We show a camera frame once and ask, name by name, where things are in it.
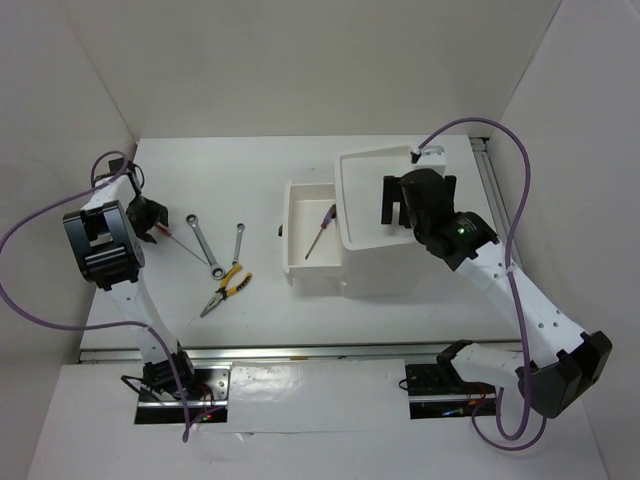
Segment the red precision screwdriver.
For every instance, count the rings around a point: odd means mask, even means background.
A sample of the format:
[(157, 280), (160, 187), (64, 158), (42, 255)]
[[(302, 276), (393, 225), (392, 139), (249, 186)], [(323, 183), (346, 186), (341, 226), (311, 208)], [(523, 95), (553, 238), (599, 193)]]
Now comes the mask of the red precision screwdriver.
[(198, 255), (195, 251), (193, 251), (191, 248), (189, 248), (187, 245), (185, 245), (183, 242), (181, 242), (177, 237), (174, 236), (174, 234), (163, 224), (157, 224), (155, 226), (155, 229), (161, 233), (164, 237), (169, 238), (170, 240), (172, 240), (174, 243), (176, 243), (179, 247), (181, 247), (184, 251), (186, 251), (187, 253), (189, 253), (192, 257), (194, 257), (196, 260), (198, 260), (199, 262), (201, 262), (204, 265), (207, 265), (207, 261), (202, 258), (200, 255)]

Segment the purple precision screwdriver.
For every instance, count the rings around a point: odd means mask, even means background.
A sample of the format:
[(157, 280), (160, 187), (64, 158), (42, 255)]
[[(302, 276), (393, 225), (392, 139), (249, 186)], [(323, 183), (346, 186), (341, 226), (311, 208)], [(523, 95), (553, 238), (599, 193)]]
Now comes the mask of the purple precision screwdriver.
[(311, 246), (309, 247), (308, 251), (306, 252), (304, 259), (308, 260), (311, 253), (313, 252), (314, 248), (316, 247), (318, 241), (320, 240), (320, 237), (322, 235), (322, 233), (327, 229), (327, 227), (329, 226), (329, 224), (332, 222), (333, 219), (336, 218), (336, 204), (332, 204), (329, 209), (327, 210), (326, 214), (324, 215), (322, 222), (320, 224), (319, 230), (311, 244)]

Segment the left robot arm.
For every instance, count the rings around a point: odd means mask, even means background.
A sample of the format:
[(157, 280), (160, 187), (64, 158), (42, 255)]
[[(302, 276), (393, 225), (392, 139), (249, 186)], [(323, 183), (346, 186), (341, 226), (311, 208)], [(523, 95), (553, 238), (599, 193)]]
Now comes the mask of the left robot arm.
[(162, 321), (143, 278), (142, 244), (150, 230), (168, 221), (163, 205), (145, 198), (136, 165), (118, 157), (109, 171), (93, 175), (97, 189), (79, 210), (63, 216), (63, 227), (81, 275), (116, 305), (143, 362), (142, 383), (176, 399), (196, 390), (197, 374), (179, 340)]

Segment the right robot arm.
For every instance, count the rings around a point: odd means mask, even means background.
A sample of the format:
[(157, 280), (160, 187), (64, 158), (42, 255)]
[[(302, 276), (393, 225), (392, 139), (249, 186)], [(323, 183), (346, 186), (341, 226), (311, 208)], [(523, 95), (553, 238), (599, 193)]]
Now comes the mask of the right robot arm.
[(474, 212), (454, 207), (456, 179), (418, 169), (383, 179), (381, 222), (400, 225), (454, 273), (480, 289), (521, 333), (519, 353), (459, 340), (437, 357), (436, 379), (448, 392), (468, 383), (517, 389), (539, 415), (553, 419), (600, 378), (612, 351), (601, 331), (587, 332), (563, 314), (507, 253)]

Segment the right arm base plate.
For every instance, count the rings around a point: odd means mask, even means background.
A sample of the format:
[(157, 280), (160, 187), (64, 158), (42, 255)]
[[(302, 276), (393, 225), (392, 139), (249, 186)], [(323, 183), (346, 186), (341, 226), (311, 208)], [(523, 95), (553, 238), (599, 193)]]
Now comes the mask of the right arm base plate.
[(398, 387), (407, 393), (410, 418), (444, 419), (496, 414), (496, 391), (482, 383), (453, 380), (437, 364), (407, 364)]

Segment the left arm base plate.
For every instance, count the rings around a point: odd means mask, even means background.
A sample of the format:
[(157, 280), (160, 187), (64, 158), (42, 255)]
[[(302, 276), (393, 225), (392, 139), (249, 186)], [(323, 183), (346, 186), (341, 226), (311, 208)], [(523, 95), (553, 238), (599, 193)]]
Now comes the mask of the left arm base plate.
[[(183, 422), (178, 395), (151, 390), (138, 377), (123, 375), (121, 381), (137, 395), (135, 425), (169, 425)], [(231, 366), (214, 365), (195, 369), (194, 383), (187, 388), (189, 418), (200, 424), (226, 423), (231, 383)]]

